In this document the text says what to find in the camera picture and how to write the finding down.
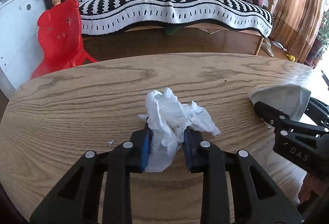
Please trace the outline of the right hand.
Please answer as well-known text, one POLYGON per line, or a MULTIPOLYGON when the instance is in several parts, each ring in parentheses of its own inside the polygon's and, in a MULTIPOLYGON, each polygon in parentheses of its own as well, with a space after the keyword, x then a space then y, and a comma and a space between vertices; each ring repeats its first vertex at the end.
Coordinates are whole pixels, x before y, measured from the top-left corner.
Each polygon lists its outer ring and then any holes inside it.
POLYGON ((300 203, 308 201, 311 198, 311 194, 318 195, 318 179, 311 174, 307 173, 303 179, 301 189, 298 194, 300 203))

